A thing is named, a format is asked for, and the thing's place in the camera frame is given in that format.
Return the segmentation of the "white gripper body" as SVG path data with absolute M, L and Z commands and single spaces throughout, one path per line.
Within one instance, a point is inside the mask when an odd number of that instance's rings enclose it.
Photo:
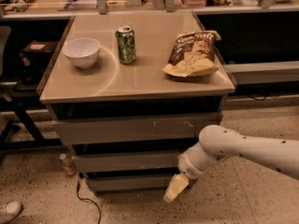
M 178 156 L 178 169 L 183 175 L 191 180 L 198 179 L 203 173 L 191 163 L 188 156 L 183 154 Z

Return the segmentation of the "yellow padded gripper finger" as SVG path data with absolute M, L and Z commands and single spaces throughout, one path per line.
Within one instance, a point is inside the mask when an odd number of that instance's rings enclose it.
M 184 174 L 174 175 L 165 191 L 164 200 L 167 203 L 173 202 L 188 185 L 189 179 Z

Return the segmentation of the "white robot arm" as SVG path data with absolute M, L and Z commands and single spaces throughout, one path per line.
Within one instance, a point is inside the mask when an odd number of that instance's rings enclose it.
M 205 169 L 232 156 L 299 178 L 299 141 L 247 136 L 208 125 L 199 133 L 198 142 L 178 156 L 179 174 L 172 177 L 164 200 L 173 202 Z

